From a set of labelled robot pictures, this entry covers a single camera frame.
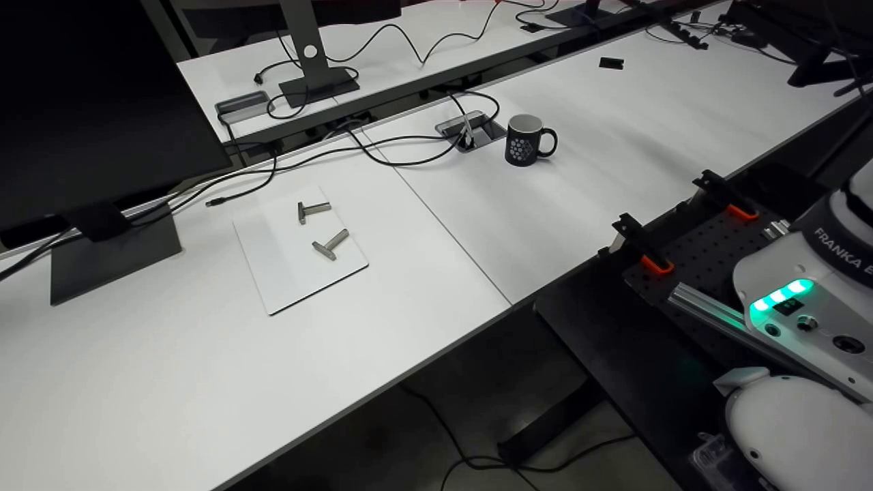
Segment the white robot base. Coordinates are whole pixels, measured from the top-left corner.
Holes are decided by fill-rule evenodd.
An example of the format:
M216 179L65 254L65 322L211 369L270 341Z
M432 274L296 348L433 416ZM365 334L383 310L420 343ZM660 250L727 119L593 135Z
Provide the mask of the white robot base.
M778 491L873 491L873 163L733 266L746 328L807 369L728 396L728 434Z

